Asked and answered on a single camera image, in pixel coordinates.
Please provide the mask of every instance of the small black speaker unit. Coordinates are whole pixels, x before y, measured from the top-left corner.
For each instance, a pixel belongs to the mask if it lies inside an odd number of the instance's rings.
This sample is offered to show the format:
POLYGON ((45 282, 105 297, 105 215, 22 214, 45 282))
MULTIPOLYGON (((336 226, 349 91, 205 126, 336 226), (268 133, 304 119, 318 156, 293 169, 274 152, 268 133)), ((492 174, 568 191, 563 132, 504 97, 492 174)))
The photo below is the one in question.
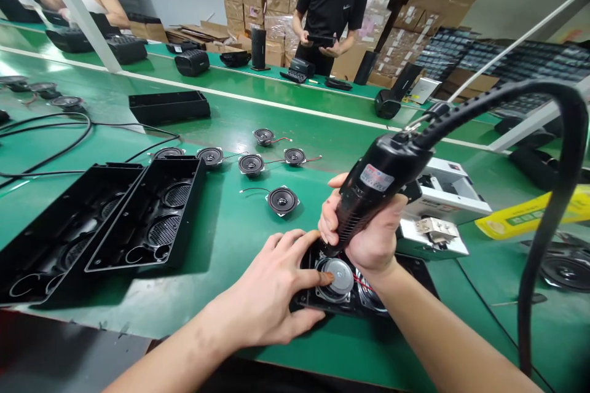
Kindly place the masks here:
POLYGON ((174 59, 176 68, 185 77, 196 77, 209 69, 209 55, 205 51, 194 49, 177 55, 174 59))

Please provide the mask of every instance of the speaker with round grille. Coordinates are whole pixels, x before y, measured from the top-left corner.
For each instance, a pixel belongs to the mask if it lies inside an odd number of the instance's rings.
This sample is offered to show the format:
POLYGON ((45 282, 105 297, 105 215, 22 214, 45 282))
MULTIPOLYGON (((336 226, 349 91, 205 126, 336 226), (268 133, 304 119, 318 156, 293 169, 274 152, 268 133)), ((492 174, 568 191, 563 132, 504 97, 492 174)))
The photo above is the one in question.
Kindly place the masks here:
POLYGON ((299 199, 295 192, 284 186, 270 192, 267 201, 272 211, 280 217, 293 212, 299 205, 299 199))
POLYGON ((64 112, 81 112, 86 113, 82 105, 82 98, 76 96, 61 96, 54 98, 49 102, 52 106, 60 107, 64 112))
POLYGON ((244 175, 257 177, 264 170, 264 160, 260 155, 245 155, 238 161, 238 167, 244 175))
POLYGON ((180 215, 168 214, 156 218, 147 230, 146 241, 150 247, 169 246, 174 242, 180 226, 180 215))
POLYGON ((220 147, 206 147, 197 152, 197 158, 205 162, 207 169, 216 169, 223 162, 223 150, 220 147))
POLYGON ((35 92, 43 99, 54 99, 61 97, 61 92, 56 91, 57 84, 51 82, 33 83, 29 85, 29 89, 35 92))
POLYGON ((590 265, 570 257, 547 256, 541 275, 552 286, 573 292, 590 293, 590 265))
POLYGON ((171 209, 182 209, 189 199, 191 183, 180 182, 171 185, 162 195, 162 204, 171 209))
POLYGON ((285 149, 285 163, 289 166, 301 166, 307 161, 301 149, 285 149))
POLYGON ((5 85, 13 92, 27 92, 29 90, 27 80, 28 78, 23 76, 0 77, 0 84, 5 85))
POLYGON ((275 135, 268 129, 258 129, 254 131, 254 138, 259 146, 268 146, 275 135))

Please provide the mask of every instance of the speaker enclosure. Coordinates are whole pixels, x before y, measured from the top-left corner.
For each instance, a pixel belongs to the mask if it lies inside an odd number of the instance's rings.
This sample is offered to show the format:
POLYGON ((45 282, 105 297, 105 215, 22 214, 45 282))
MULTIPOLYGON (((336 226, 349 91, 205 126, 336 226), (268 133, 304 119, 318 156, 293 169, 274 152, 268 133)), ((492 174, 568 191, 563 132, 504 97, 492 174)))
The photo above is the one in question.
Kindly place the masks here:
POLYGON ((223 163, 223 150, 220 147, 206 147, 197 152, 197 158, 205 162, 207 169, 217 169, 223 163))
POLYGON ((197 77, 209 69, 209 55, 199 49, 193 49, 177 55, 174 59, 176 68, 185 77, 197 77))
POLYGON ((295 192, 287 186, 281 186, 271 191, 266 196, 266 201, 271 210, 281 218, 293 212, 301 203, 297 195, 295 195, 295 192))

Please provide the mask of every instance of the speaker frame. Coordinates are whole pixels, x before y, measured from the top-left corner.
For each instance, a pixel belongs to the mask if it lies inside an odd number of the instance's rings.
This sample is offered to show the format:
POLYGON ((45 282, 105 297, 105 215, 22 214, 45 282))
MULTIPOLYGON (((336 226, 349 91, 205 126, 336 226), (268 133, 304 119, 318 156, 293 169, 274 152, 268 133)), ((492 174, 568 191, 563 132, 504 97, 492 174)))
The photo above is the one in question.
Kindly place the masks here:
POLYGON ((297 194, 295 192, 293 192, 291 189, 289 189, 287 186, 282 185, 281 187, 277 187, 276 189, 273 189, 270 191, 270 193, 268 195, 266 195, 264 197, 266 199, 266 202, 268 203, 270 210, 272 210, 274 213, 276 213, 279 217, 283 218, 284 216, 293 213, 293 211, 295 209, 297 209, 297 206, 299 206, 301 204, 301 200, 299 199, 299 197, 297 196, 297 194), (297 201, 297 203, 293 206, 292 209, 289 209, 287 211, 282 211, 280 209, 274 208, 271 204, 270 204, 270 197, 272 196, 273 193, 279 191, 279 190, 288 190, 289 192, 291 192, 291 194, 293 194, 293 197, 295 197, 295 200, 297 201))

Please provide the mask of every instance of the cylindrical speaker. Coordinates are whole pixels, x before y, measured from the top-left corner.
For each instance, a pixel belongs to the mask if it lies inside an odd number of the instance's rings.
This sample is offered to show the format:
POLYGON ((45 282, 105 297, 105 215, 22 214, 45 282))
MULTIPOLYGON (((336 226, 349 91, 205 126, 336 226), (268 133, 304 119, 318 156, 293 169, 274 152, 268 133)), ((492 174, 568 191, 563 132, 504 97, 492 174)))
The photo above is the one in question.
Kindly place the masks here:
POLYGON ((377 62, 378 57, 379 54, 377 52, 367 51, 364 53, 361 65, 358 67, 358 71, 356 72, 356 84, 361 86, 367 84, 367 81, 369 81, 369 76, 371 76, 371 72, 375 67, 375 63, 377 62))
POLYGON ((295 192, 287 187, 279 187, 267 195, 267 201, 274 213, 280 217, 293 212, 299 205, 299 199, 295 192))
POLYGON ((266 30, 252 29, 252 69, 266 70, 266 30))

